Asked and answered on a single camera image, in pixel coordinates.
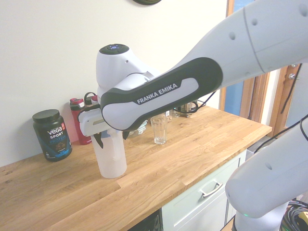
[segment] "dishwasher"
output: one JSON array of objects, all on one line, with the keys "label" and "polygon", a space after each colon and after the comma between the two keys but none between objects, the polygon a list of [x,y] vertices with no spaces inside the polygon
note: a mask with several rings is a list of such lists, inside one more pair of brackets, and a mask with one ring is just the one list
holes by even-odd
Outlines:
[{"label": "dishwasher", "polygon": [[128,231],[163,231],[161,221],[161,210],[157,210]]}]

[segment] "bottle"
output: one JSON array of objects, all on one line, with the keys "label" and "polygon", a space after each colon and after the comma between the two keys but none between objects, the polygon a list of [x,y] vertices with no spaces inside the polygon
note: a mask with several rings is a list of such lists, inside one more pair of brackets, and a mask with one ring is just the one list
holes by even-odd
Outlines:
[{"label": "bottle", "polygon": [[83,99],[72,98],[70,99],[69,105],[70,105],[71,112],[74,118],[74,124],[75,124],[75,128],[76,128],[76,132],[77,132],[80,145],[87,145],[91,143],[92,142],[91,137],[90,136],[87,137],[82,134],[80,130],[80,124],[78,121],[79,113],[81,112],[81,110],[85,108],[85,103]]},{"label": "bottle", "polygon": [[96,94],[94,92],[88,92],[87,94],[85,94],[85,97],[84,97],[84,102],[86,104],[86,107],[91,107],[93,106],[92,104],[92,98],[96,96]]},{"label": "bottle", "polygon": [[59,111],[41,111],[34,114],[32,119],[45,158],[53,162],[67,158],[72,152],[72,146]]}]

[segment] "cabinet door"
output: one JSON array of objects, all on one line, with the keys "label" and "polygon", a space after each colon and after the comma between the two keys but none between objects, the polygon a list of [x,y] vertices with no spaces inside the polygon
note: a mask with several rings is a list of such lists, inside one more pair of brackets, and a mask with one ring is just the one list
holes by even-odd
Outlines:
[{"label": "cabinet door", "polygon": [[220,231],[225,225],[226,206],[227,196],[223,192],[178,231]]}]

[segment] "drawer handle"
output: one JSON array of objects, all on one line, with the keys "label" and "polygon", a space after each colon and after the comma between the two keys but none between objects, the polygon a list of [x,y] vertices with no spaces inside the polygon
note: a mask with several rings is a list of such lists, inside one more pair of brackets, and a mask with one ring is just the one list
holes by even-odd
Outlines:
[{"label": "drawer handle", "polygon": [[217,191],[222,187],[223,183],[218,183],[218,182],[216,181],[216,185],[217,185],[218,187],[216,187],[215,189],[213,189],[213,190],[210,191],[209,193],[205,193],[203,190],[200,190],[200,192],[202,192],[203,198],[206,198],[206,197],[208,197],[208,196],[214,194],[215,192],[217,192]]}]

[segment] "plastic cup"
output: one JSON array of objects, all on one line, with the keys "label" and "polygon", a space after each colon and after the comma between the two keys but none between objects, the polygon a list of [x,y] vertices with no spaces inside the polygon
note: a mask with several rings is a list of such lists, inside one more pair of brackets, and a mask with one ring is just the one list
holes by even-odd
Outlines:
[{"label": "plastic cup", "polygon": [[157,115],[151,118],[151,125],[154,132],[154,142],[164,144],[167,141],[168,119],[164,115]]}]

